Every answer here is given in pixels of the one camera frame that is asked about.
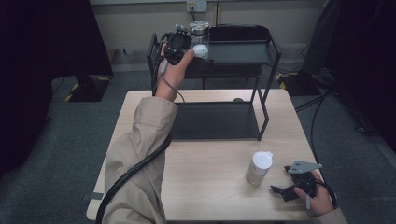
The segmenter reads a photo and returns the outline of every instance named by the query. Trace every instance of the table top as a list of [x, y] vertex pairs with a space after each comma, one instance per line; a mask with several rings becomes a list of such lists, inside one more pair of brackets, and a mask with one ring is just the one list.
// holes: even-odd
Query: table top
[[[249, 101], [251, 90], [180, 91], [186, 102]], [[131, 130], [134, 110], [151, 91], [130, 91], [122, 106], [110, 146]], [[253, 102], [259, 126], [264, 115], [259, 97]], [[269, 123], [261, 141], [173, 141], [166, 149], [163, 207], [169, 221], [191, 220], [307, 220], [304, 202], [284, 202], [270, 186], [292, 185], [284, 166], [294, 161], [315, 162], [303, 128], [284, 90], [270, 90], [266, 101]], [[258, 187], [245, 174], [257, 151], [271, 151], [273, 166]], [[104, 166], [94, 192], [104, 192]], [[91, 200], [87, 217], [95, 219], [100, 200]]]

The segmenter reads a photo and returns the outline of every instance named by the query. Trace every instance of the person's arm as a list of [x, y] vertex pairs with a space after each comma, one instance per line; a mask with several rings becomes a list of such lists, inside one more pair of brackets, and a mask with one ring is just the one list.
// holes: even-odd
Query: person's arm
[[[178, 90], [185, 70], [193, 58], [189, 50], [181, 62], [168, 64], [164, 78]], [[162, 78], [158, 80], [155, 97], [142, 99], [134, 113], [130, 133], [117, 140], [106, 155], [105, 192], [138, 162], [155, 151], [169, 134], [177, 106], [177, 93]], [[103, 223], [165, 223], [161, 201], [164, 153], [135, 174], [106, 207]]]
[[[320, 176], [312, 172], [315, 179], [321, 180]], [[294, 192], [304, 201], [306, 201], [306, 193], [300, 188], [294, 188]], [[332, 200], [329, 192], [321, 185], [317, 185], [317, 195], [311, 199], [311, 213], [313, 222], [317, 224], [347, 224], [341, 208], [332, 206]]]

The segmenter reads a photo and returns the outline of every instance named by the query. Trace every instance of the wall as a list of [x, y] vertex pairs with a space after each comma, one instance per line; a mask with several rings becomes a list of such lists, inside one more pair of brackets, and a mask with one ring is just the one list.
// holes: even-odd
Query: wall
[[[191, 14], [181, 1], [92, 0], [92, 9], [107, 49], [129, 49], [138, 62], [145, 62], [153, 33], [172, 31], [175, 24], [189, 26]], [[301, 50], [309, 43], [325, 0], [209, 1], [206, 13], [196, 20], [259, 24], [273, 31], [283, 49], [283, 62], [301, 62]]]

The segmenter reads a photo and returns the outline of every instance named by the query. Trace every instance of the hand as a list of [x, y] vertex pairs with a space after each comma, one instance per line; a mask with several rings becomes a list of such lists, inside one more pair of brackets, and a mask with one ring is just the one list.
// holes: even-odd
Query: hand
[[[315, 179], [321, 180], [320, 176], [314, 171], [311, 172]], [[300, 188], [294, 188], [294, 192], [304, 201], [306, 201], [306, 193]], [[311, 211], [316, 216], [322, 216], [330, 213], [335, 208], [332, 206], [329, 192], [321, 185], [317, 185], [317, 195], [311, 199]]]
[[[166, 48], [166, 44], [163, 44], [162, 50], [161, 50], [161, 55], [164, 55], [164, 49]], [[186, 69], [187, 66], [190, 64], [192, 59], [194, 58], [194, 51], [192, 49], [189, 49], [181, 59], [180, 63], [177, 65], [172, 65], [168, 63], [165, 74], [163, 77], [160, 77], [161, 73], [161, 68], [163, 67], [163, 62], [160, 64], [160, 68], [158, 69], [158, 83], [157, 83], [157, 91], [155, 93], [155, 96], [157, 97], [162, 97], [163, 99], [169, 100], [169, 101], [174, 101], [177, 97], [177, 92], [183, 83], [184, 76], [186, 74]]]

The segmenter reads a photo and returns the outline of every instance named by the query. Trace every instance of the electrical outlet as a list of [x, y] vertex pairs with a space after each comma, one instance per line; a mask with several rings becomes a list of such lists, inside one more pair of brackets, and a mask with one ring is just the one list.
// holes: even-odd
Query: electrical outlet
[[187, 1], [187, 12], [191, 12], [190, 7], [193, 8], [194, 12], [206, 12], [207, 1], [206, 0]]

